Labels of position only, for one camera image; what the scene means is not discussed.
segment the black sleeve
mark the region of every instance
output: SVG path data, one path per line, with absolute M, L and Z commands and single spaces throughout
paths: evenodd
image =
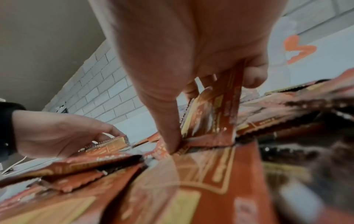
M 12 113 L 15 110 L 26 110 L 17 103 L 0 102 L 0 162 L 7 160 L 16 152 L 16 141 L 12 126 Z

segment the white cable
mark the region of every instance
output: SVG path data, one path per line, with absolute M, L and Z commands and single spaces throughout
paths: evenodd
M 25 160 L 27 157 L 25 156 L 23 159 L 21 159 L 20 161 L 18 161 L 17 163 L 12 164 L 11 166 L 9 166 L 5 171 L 3 171 L 1 174 L 6 173 L 9 169 L 11 169 L 12 167 L 16 166 L 17 164 L 19 164 L 20 162 L 22 162 L 23 160 Z

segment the hand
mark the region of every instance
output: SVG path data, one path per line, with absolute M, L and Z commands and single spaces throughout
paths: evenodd
M 101 121 L 72 114 L 16 110 L 13 112 L 17 151 L 31 158 L 69 157 L 92 141 L 124 134 Z
M 267 42 L 285 0 L 89 0 L 169 152 L 181 141 L 176 97 L 188 99 L 246 62 L 244 86 L 267 78 Z

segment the gray ceiling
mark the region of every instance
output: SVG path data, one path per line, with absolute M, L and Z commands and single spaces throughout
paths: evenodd
M 0 98 L 42 110 L 104 40 L 87 0 L 1 0 Z

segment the brick wall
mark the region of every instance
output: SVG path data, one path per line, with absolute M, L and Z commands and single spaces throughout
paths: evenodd
M 147 111 L 107 41 L 84 62 L 43 111 L 55 112 L 64 102 L 70 114 L 110 124 Z M 177 102 L 178 105 L 187 103 L 183 95 Z
M 301 44 L 308 44 L 354 25 L 354 0 L 290 0 L 284 15 L 297 22 Z M 107 41 L 43 110 L 55 112 L 55 107 L 64 102 L 71 114 L 110 124 L 147 111 Z M 183 95 L 177 102 L 178 105 L 187 103 Z

